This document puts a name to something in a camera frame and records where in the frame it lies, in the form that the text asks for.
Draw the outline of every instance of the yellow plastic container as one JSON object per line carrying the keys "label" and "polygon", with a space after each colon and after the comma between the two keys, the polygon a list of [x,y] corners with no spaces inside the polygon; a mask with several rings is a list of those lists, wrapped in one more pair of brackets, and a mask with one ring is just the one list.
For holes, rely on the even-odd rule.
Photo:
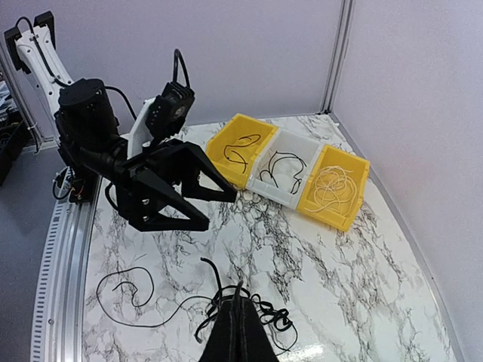
{"label": "yellow plastic container", "polygon": [[251,168],[278,127],[237,114],[206,146],[211,162],[234,185],[245,188]]}
{"label": "yellow plastic container", "polygon": [[[307,184],[300,197],[299,204],[297,205],[297,211],[325,222],[343,232],[348,231],[364,201],[364,188],[366,180],[369,177],[370,165],[371,163],[368,160],[351,155],[333,146],[325,145],[312,169],[309,179],[307,180]],[[320,171],[328,166],[339,166],[346,171],[350,171],[347,176],[350,176],[354,180],[357,188],[352,204],[347,202],[340,204],[340,206],[338,205],[337,208],[334,205],[335,203],[329,204],[333,201],[334,197],[321,202],[320,196],[318,198],[319,204],[315,203],[315,191],[317,189],[316,181]],[[352,196],[354,195],[352,190],[348,188],[346,192],[348,193],[346,196],[352,199]],[[311,212],[311,210],[317,210],[321,207],[326,208],[317,212]]]}

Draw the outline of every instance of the wall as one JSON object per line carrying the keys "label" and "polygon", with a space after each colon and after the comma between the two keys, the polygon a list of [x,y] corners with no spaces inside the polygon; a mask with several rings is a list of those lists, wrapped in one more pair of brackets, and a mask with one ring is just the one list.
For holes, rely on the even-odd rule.
{"label": "wall", "polygon": [[[136,111],[171,80],[173,49],[181,49],[196,92],[188,122],[196,124],[237,112],[317,112],[340,0],[20,0],[0,3],[0,28],[46,10],[54,13],[57,52],[70,75],[120,87]],[[24,78],[17,76],[22,92],[40,115]],[[125,105],[116,94],[110,98],[121,129],[129,130]]]}
{"label": "wall", "polygon": [[408,224],[467,361],[483,355],[483,3],[356,2],[334,114]]}

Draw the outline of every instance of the table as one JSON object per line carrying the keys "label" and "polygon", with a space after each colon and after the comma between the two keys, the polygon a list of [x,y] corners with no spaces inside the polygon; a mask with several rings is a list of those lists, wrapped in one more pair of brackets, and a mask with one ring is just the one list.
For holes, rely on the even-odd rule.
{"label": "table", "polygon": [[[326,115],[266,121],[352,152]],[[222,126],[186,127],[180,138],[204,146]],[[200,256],[215,262],[223,285],[243,280],[252,293],[288,309],[299,338],[280,361],[456,360],[421,267],[372,181],[347,233],[246,191],[234,204],[193,203],[211,221],[207,232],[140,233],[100,192],[85,280],[83,361],[197,361],[209,329],[203,344],[193,333],[205,319],[206,301],[188,302],[163,327],[138,329],[112,322],[96,288],[111,272],[146,268],[155,291],[144,307],[131,306],[127,285],[112,291],[117,277],[101,284],[100,298],[121,321],[161,323],[186,297],[216,293],[213,272]],[[139,288],[136,300],[146,300],[147,274],[135,270],[126,278]],[[285,346],[293,337],[293,331],[276,336]]]}

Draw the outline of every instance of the marble tabletop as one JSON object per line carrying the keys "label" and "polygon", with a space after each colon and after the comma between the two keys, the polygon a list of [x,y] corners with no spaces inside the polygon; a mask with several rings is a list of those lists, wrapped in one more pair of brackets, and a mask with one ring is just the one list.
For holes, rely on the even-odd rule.
{"label": "marble tabletop", "polygon": [[[323,143],[352,149],[326,115],[274,118]],[[181,139],[205,143],[221,124],[183,129]],[[428,283],[377,187],[368,180],[365,202],[347,233],[308,219],[253,194],[239,192],[234,204],[193,201],[210,219],[207,232],[150,232],[133,229],[109,206],[97,203],[88,259],[82,354],[96,361],[197,361],[202,344],[193,336],[205,319],[205,300],[186,303],[165,326],[116,324],[102,311],[96,288],[111,272],[141,266],[155,291],[143,307],[131,306],[132,281],[142,303],[149,276],[134,270],[101,284],[100,298],[116,319],[159,324],[186,297],[212,297],[216,281],[200,256],[215,262],[223,285],[239,280],[275,308],[287,308],[298,341],[280,361],[454,361],[455,356]],[[294,331],[273,336],[289,346]],[[281,350],[274,348],[275,353]]]}

